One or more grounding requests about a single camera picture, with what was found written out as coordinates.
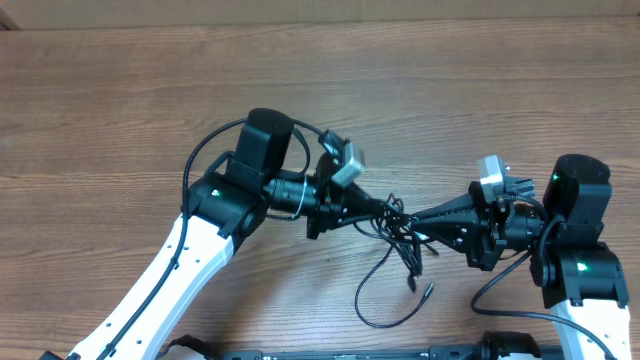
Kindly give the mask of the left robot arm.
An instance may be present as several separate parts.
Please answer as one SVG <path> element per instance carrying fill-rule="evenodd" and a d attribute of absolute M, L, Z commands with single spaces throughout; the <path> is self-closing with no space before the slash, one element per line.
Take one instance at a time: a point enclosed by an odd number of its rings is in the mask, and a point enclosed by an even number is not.
<path fill-rule="evenodd" d="M 197 181 L 183 171 L 181 213 L 151 264 L 109 316 L 68 353 L 70 359 L 154 359 L 206 283 L 238 252 L 271 209 L 281 221 L 307 220 L 307 235 L 384 212 L 354 180 L 363 153 L 349 140 L 279 111 L 256 108 L 204 138 L 240 127 L 233 151 Z"/>

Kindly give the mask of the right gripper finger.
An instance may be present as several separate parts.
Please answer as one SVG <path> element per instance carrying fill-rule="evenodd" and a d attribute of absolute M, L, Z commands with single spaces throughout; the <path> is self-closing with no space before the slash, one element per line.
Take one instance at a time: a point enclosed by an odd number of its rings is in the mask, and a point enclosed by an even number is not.
<path fill-rule="evenodd" d="M 470 194 L 464 194 L 441 205 L 418 211 L 411 216 L 413 221 L 475 221 L 475 205 Z"/>
<path fill-rule="evenodd" d="M 472 223 L 447 221 L 414 221 L 412 230 L 435 239 L 460 253 L 465 253 L 469 250 L 472 239 L 476 235 L 476 226 Z"/>

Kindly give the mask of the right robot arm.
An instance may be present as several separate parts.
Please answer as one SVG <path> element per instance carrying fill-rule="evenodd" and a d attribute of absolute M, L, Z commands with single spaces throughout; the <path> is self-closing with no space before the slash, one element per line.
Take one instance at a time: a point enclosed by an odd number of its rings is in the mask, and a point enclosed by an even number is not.
<path fill-rule="evenodd" d="M 543 199 L 532 180 L 514 177 L 498 155 L 478 162 L 466 194 L 412 215 L 412 231 L 462 253 L 471 268 L 491 271 L 507 250 L 528 263 L 544 312 L 472 309 L 554 324 L 567 359 L 628 359 L 630 295 L 623 267 L 601 241 L 612 196 L 610 169 L 582 154 L 560 156 Z"/>

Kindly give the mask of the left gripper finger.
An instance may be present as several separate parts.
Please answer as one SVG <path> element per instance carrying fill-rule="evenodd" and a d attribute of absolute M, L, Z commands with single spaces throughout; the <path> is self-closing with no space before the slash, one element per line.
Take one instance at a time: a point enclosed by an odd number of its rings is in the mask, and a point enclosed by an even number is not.
<path fill-rule="evenodd" d="M 385 202 L 370 196 L 357 184 L 351 183 L 344 190 L 344 206 L 351 212 L 383 212 Z"/>
<path fill-rule="evenodd" d="M 344 226 L 349 226 L 354 223 L 358 223 L 361 221 L 368 221 L 376 218 L 380 218 L 385 214 L 385 211 L 382 209 L 376 209 L 373 212 L 364 212 L 364 213 L 347 213 L 346 215 L 342 215 L 336 221 L 335 227 L 340 228 Z"/>

